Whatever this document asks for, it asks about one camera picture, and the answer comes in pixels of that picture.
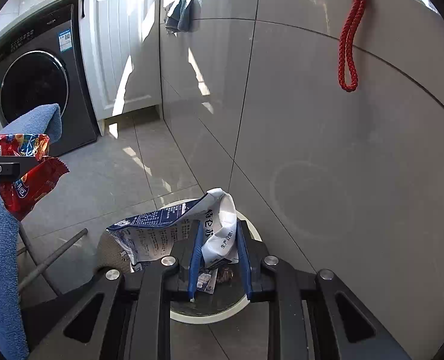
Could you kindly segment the dark grey washing machine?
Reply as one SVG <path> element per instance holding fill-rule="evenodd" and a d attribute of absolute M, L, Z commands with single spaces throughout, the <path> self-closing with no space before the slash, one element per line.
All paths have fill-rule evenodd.
<path fill-rule="evenodd" d="M 56 156 L 97 139 L 76 13 L 73 2 L 43 10 L 0 39 L 1 125 L 41 105 L 59 105 L 62 136 L 50 146 L 50 153 Z"/>

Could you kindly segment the brown snack bag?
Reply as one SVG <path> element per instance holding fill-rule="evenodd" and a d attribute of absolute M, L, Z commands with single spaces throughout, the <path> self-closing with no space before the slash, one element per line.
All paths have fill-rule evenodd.
<path fill-rule="evenodd" d="M 227 284 L 232 281 L 234 273 L 231 267 L 220 267 L 217 269 L 217 275 L 215 283 Z"/>

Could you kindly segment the blue cloth on sill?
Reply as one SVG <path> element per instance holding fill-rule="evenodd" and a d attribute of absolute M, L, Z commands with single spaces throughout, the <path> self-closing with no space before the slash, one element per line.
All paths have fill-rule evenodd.
<path fill-rule="evenodd" d="M 192 25 L 194 7 L 201 0 L 177 0 L 167 10 L 165 29 L 169 33 L 188 33 Z"/>

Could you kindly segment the white blue milk carton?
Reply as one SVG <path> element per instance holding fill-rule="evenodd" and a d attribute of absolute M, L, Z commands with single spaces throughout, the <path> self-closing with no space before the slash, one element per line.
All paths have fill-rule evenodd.
<path fill-rule="evenodd" d="M 106 230 L 129 256 L 134 269 L 168 256 L 189 237 L 191 223 L 202 225 L 204 267 L 238 262 L 237 211 L 232 196 L 216 188 L 195 200 L 122 219 Z"/>

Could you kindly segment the red snack bag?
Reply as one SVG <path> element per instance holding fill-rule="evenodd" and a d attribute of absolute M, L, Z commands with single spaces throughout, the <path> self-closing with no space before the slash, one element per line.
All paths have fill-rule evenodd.
<path fill-rule="evenodd" d="M 0 182 L 6 209 L 18 220 L 50 193 L 69 172 L 59 158 L 49 155 L 50 137 L 45 133 L 0 133 L 0 156 L 35 157 L 39 164 L 14 182 Z"/>

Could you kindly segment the blue terry towel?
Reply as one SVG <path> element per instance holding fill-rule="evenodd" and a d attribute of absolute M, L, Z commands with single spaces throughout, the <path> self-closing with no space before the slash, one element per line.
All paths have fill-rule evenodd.
<path fill-rule="evenodd" d="M 59 105 L 38 106 L 6 125 L 0 133 L 45 133 L 51 145 L 62 136 Z M 0 195 L 0 359 L 25 359 L 29 355 L 19 305 L 16 261 L 20 221 L 6 209 Z"/>

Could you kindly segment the white cabinet door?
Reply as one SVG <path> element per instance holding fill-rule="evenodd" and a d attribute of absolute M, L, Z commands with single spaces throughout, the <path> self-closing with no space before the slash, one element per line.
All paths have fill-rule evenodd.
<path fill-rule="evenodd" d="M 100 133 L 108 119 L 162 102 L 160 0 L 79 0 L 79 41 Z"/>

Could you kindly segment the round white trash bin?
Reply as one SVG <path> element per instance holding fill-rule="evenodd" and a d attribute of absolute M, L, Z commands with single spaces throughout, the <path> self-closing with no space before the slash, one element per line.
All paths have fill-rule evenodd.
<path fill-rule="evenodd" d="M 238 225 L 245 222 L 245 217 L 238 212 L 237 217 Z M 238 246 L 238 233 L 238 262 L 221 261 L 211 268 L 204 267 L 202 234 L 201 223 L 198 220 L 193 221 L 188 238 L 176 242 L 168 256 L 150 262 L 151 267 L 161 266 L 167 270 L 163 278 L 163 289 L 172 301 L 170 318 L 179 323 L 202 325 L 221 322 L 233 317 L 249 304 L 240 273 L 242 248 Z M 220 267 L 232 268 L 232 281 L 216 284 L 213 294 L 198 291 L 199 274 Z"/>

